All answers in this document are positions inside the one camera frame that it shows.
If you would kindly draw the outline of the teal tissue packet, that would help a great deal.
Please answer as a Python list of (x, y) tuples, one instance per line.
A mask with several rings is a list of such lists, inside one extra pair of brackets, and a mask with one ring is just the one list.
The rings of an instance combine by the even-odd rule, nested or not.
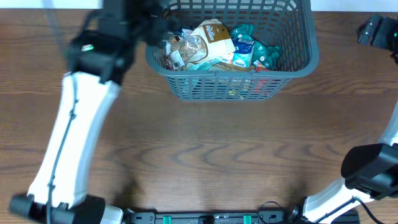
[(219, 56), (207, 62), (185, 66), (185, 70), (209, 70), (214, 65), (234, 65), (241, 68), (249, 68), (254, 53), (255, 40), (242, 39), (238, 37), (231, 38), (235, 51), (223, 56)]

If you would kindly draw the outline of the orange pasta packet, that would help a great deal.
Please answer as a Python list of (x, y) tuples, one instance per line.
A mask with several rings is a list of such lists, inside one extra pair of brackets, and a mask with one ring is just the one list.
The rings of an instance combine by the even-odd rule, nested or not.
[(214, 65), (212, 65), (213, 68), (216, 68), (221, 71), (227, 71), (227, 72), (261, 72), (261, 71), (270, 71), (270, 69), (267, 69), (265, 67), (257, 67), (250, 65), (249, 67), (240, 67), (237, 65), (232, 65), (224, 62), (219, 62)]

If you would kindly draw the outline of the beige snack pouch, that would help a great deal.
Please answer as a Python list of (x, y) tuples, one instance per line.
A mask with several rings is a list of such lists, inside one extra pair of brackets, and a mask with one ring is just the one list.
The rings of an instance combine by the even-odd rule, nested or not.
[(191, 35), (173, 34), (165, 44), (167, 69), (185, 70), (189, 63), (199, 64), (235, 51), (231, 36), (218, 19), (203, 21)]

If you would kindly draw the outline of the green Nescafe coffee bag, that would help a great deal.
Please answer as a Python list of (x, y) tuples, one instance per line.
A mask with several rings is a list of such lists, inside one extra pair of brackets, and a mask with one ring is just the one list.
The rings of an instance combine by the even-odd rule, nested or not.
[[(231, 38), (238, 37), (242, 39), (255, 40), (252, 37), (254, 33), (254, 26), (252, 24), (240, 24), (229, 32)], [(281, 47), (266, 46), (258, 40), (255, 40), (254, 53), (252, 55), (251, 65), (257, 67), (265, 67), (270, 70), (275, 70), (277, 61), (281, 55)]]

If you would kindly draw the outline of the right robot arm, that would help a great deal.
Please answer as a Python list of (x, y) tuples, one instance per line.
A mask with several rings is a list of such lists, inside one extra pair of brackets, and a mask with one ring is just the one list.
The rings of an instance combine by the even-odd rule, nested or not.
[(378, 143), (353, 147), (341, 176), (321, 192), (296, 205), (285, 223), (358, 223), (354, 207), (397, 197), (397, 111)]

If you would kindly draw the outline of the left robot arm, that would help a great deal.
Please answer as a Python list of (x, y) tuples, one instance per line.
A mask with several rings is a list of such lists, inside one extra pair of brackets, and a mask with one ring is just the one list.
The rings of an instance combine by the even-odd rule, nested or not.
[(67, 72), (57, 118), (28, 191), (11, 213), (39, 223), (126, 223), (121, 208), (88, 194), (88, 175), (102, 125), (119, 95), (139, 41), (160, 42), (172, 23), (158, 1), (104, 1), (66, 48)]

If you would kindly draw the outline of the blue rectangular carton box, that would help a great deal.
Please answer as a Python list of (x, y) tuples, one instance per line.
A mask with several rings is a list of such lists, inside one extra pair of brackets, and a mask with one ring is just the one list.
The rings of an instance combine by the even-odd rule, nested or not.
[(193, 27), (181, 26), (181, 28), (179, 28), (179, 30), (176, 32), (176, 34), (182, 38), (186, 38), (188, 35), (192, 34), (193, 30), (194, 30)]

